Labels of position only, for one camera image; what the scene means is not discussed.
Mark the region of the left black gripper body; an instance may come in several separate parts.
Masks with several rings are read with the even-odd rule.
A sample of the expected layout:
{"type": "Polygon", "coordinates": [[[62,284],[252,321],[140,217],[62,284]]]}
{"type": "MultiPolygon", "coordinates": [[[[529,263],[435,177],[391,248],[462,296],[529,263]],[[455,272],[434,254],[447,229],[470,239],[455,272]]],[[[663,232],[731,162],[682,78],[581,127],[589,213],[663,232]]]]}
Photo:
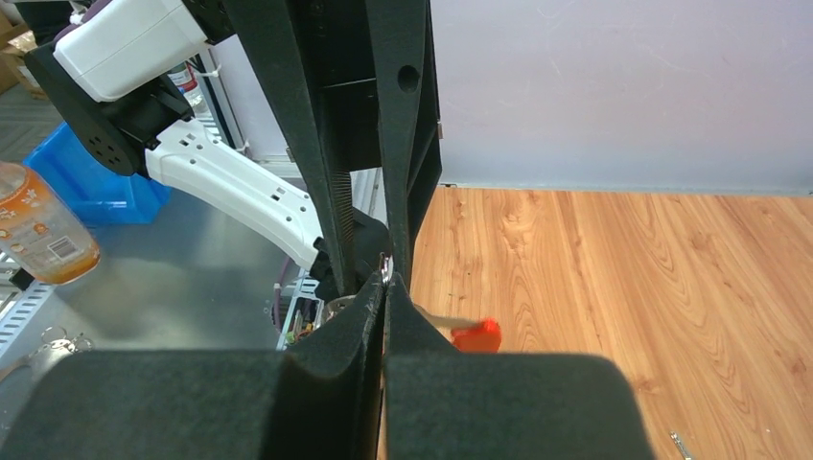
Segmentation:
{"type": "MultiPolygon", "coordinates": [[[[213,46],[227,98],[257,158],[290,149],[225,9],[226,1],[186,6],[213,46]]],[[[290,1],[306,47],[340,164],[348,171],[381,164],[375,70],[361,1],[290,1]]]]}

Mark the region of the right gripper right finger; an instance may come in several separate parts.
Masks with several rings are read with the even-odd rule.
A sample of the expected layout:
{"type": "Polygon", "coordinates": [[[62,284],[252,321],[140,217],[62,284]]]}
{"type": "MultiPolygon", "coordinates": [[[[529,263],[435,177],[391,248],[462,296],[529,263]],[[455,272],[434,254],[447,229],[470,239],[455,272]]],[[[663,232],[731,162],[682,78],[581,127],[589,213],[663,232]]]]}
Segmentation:
{"type": "Polygon", "coordinates": [[[471,354],[387,286],[383,374],[391,459],[651,459],[634,392],[585,354],[471,354]]]}

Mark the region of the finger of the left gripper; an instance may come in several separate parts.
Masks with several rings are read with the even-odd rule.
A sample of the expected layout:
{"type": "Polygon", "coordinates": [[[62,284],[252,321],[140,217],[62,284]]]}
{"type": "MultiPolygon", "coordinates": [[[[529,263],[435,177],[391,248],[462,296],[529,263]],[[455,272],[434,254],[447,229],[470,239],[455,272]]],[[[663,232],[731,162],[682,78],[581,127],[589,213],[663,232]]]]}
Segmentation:
{"type": "Polygon", "coordinates": [[[290,1],[226,1],[227,15],[308,187],[337,291],[356,291],[351,179],[334,150],[323,101],[290,1]]]}
{"type": "Polygon", "coordinates": [[[385,206],[395,271],[411,286],[415,243],[442,172],[428,1],[367,1],[385,206]]]}

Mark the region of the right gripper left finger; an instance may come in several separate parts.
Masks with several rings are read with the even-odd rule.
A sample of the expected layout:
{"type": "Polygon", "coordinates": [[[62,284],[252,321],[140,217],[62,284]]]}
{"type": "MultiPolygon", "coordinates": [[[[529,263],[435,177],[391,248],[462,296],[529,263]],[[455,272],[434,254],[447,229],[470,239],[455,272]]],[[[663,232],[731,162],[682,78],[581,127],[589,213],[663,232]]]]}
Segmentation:
{"type": "Polygon", "coordinates": [[[35,387],[5,459],[373,459],[386,285],[282,352],[94,351],[35,387]]]}

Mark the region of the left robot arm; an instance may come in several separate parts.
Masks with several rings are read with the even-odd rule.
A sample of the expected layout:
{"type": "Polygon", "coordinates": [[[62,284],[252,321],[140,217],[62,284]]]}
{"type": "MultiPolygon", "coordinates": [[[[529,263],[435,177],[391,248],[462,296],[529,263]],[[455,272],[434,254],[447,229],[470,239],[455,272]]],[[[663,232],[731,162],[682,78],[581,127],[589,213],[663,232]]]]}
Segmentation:
{"type": "Polygon", "coordinates": [[[89,153],[195,196],[356,293],[387,254],[411,280],[442,171],[427,1],[98,1],[25,57],[89,153]],[[305,182],[216,140],[170,81],[237,37],[305,182]]]}

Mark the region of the red handled metal key holder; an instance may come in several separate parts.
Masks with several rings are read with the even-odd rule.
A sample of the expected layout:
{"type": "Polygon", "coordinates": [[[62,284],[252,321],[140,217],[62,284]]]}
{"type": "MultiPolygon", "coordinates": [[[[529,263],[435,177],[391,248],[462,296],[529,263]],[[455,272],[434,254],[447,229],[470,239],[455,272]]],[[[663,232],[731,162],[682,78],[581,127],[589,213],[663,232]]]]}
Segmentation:
{"type": "MultiPolygon", "coordinates": [[[[394,263],[391,256],[380,254],[380,269],[383,280],[388,281],[392,274],[394,263]]],[[[327,302],[323,311],[330,319],[355,300],[356,294],[345,295],[327,302]]],[[[448,329],[451,334],[452,345],[464,353],[496,353],[502,342],[502,333],[499,323],[493,318],[475,321],[467,318],[437,315],[428,312],[419,304],[413,307],[436,329],[448,329]]]]}

